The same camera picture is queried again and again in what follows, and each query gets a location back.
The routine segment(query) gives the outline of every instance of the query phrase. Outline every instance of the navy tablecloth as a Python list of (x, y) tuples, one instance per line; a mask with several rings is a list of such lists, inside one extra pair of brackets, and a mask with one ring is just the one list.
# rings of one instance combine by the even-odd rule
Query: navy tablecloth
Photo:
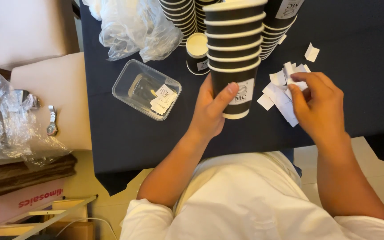
[[(140, 170), (162, 161), (183, 136), (205, 76), (188, 71), (186, 50), (180, 46), (163, 61), (147, 62), (182, 84), (168, 118), (155, 121), (111, 93), (125, 63), (141, 61), (138, 53), (107, 61), (109, 49), (99, 43), (101, 22), (82, 3), (81, 16), (94, 171), (108, 192), (116, 194)], [(315, 63), (304, 58), (310, 42), (320, 49)], [(352, 137), (384, 133), (384, 1), (307, 0), (285, 41), (259, 66), (250, 113), (243, 119), (227, 120), (203, 158), (313, 144), (277, 108), (266, 111), (256, 102), (270, 82), (269, 74), (289, 61), (325, 73), (344, 91), (345, 125)]]

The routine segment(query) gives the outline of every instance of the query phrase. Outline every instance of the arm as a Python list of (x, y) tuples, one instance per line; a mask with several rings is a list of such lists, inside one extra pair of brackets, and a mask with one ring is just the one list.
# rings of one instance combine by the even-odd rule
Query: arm
[(238, 92), (230, 83), (213, 99), (210, 74), (201, 85), (195, 111), (186, 134), (171, 153), (145, 178), (137, 199), (147, 199), (172, 208), (189, 183), (209, 141), (224, 125), (222, 111)]
[(384, 205), (362, 173), (345, 131), (343, 92), (323, 73), (292, 74), (306, 81), (303, 92), (288, 87), (300, 126), (318, 148), (317, 183), (323, 208), (332, 216), (371, 216), (384, 220)]

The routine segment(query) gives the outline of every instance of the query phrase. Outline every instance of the white t-shirt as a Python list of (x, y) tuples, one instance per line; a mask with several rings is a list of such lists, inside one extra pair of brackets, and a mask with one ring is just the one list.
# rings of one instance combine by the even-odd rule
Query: white t-shirt
[(132, 200), (120, 240), (384, 240), (384, 220), (331, 217), (309, 202), (280, 152), (200, 163), (174, 210)]

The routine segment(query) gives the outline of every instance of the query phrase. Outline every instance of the watch face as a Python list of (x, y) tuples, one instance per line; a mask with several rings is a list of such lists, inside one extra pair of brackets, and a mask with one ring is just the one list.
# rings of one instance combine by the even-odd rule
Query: watch face
[(54, 136), (57, 132), (57, 126), (55, 124), (50, 124), (47, 127), (47, 135)]

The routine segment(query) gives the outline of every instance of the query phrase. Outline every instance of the brown cardboard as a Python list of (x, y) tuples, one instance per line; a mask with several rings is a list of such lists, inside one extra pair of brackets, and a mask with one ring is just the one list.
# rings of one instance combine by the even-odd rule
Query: brown cardboard
[[(69, 222), (55, 222), (45, 230), (46, 234), (56, 235)], [(74, 222), (57, 237), (57, 240), (95, 240), (94, 222)]]

